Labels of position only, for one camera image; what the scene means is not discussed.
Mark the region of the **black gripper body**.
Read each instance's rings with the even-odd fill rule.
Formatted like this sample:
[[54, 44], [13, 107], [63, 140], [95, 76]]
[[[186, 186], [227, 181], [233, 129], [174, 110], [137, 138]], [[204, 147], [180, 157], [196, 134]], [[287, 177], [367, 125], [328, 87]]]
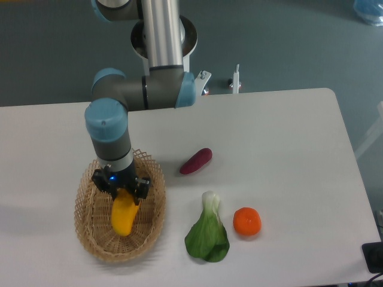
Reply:
[[107, 191], [124, 188], [129, 191], [134, 191], [136, 188], [136, 169], [135, 164], [131, 163], [125, 169], [115, 171], [112, 165], [107, 164], [103, 168], [105, 180], [107, 183]]

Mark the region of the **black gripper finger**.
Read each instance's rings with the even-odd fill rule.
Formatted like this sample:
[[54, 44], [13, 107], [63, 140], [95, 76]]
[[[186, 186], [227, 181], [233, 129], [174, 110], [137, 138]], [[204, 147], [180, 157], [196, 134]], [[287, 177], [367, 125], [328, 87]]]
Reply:
[[151, 179], [149, 177], [136, 177], [133, 182], [128, 185], [128, 191], [133, 196], [133, 201], [136, 205], [147, 198], [151, 187]]
[[92, 175], [92, 181], [99, 191], [109, 194], [112, 199], [117, 197], [116, 177], [109, 168], [96, 169]]

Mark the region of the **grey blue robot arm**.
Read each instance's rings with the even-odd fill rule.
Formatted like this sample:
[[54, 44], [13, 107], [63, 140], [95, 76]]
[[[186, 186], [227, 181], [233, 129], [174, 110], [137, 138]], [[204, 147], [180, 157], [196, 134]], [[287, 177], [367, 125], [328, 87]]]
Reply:
[[182, 108], [196, 101], [194, 76], [184, 70], [178, 1], [92, 1], [100, 18], [113, 22], [143, 21], [149, 74], [128, 79], [118, 69], [99, 71], [93, 80], [93, 100], [84, 113], [100, 169], [92, 181], [117, 198], [118, 189], [132, 195], [135, 204], [147, 197], [150, 178], [136, 174], [128, 129], [128, 113]]

